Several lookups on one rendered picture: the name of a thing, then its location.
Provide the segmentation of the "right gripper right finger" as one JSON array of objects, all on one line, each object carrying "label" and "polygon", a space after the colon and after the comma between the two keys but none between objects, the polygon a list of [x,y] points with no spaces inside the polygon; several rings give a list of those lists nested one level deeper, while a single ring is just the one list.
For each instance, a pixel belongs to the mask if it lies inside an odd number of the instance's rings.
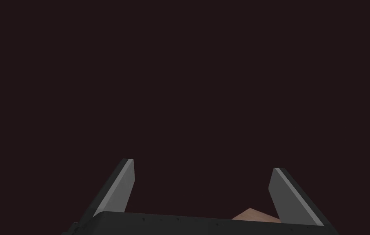
[{"label": "right gripper right finger", "polygon": [[286,169],[273,169],[268,190],[279,219],[283,223],[331,225]]}]

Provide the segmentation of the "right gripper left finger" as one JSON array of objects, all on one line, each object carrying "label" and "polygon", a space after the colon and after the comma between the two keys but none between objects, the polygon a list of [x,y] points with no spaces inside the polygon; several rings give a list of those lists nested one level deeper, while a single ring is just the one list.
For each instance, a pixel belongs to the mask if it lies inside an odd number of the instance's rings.
[{"label": "right gripper left finger", "polygon": [[103,211],[125,212],[134,182],[134,160],[122,159],[87,207],[82,220],[88,221]]}]

